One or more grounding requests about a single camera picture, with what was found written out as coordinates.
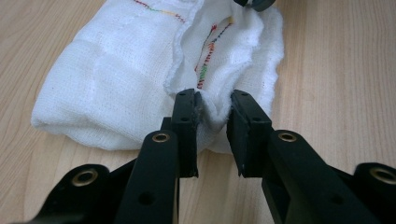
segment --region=screw hole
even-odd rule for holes
[[[370,170],[370,174],[381,182],[396,185],[396,175],[386,169],[374,167]]]
[[[78,177],[78,181],[88,181],[93,178],[93,173],[84,173]]]
[[[154,142],[158,142],[158,143],[166,142],[170,138],[171,138],[171,136],[169,136],[169,134],[167,134],[167,133],[157,133],[154,136],[152,136],[152,140]]]
[[[155,202],[155,197],[150,192],[143,192],[139,195],[138,201],[143,205],[151,205]]]
[[[285,142],[295,142],[297,141],[297,137],[294,134],[291,133],[280,133],[278,135],[280,139],[282,139]]]

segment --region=wooden table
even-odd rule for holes
[[[136,151],[109,152],[35,130],[30,117],[52,64],[103,0],[0,1],[0,222],[32,218],[72,168],[114,170]],[[277,0],[285,59],[273,122],[300,133],[330,165],[396,166],[396,1]],[[181,181],[180,223],[272,223],[261,181],[231,155],[204,151],[200,178]]]

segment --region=folded towel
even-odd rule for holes
[[[198,148],[228,152],[220,130],[232,90],[251,93],[270,113],[282,58],[282,18],[273,7],[107,0],[52,66],[32,124],[90,147],[136,149],[171,116],[176,93],[195,88],[205,111]]]

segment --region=waffle-textured fabric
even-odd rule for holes
[[[282,17],[233,0],[107,0],[52,66],[32,124],[90,147],[138,149],[176,93],[204,99],[198,148],[230,151],[221,129],[234,89],[271,112]]]

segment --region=fabric fold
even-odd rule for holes
[[[229,152],[218,135],[230,94],[249,91],[270,111],[281,30],[275,8],[232,0],[107,0],[52,66],[32,124],[90,147],[138,149],[172,115],[175,94],[194,88],[204,100],[199,148]]]

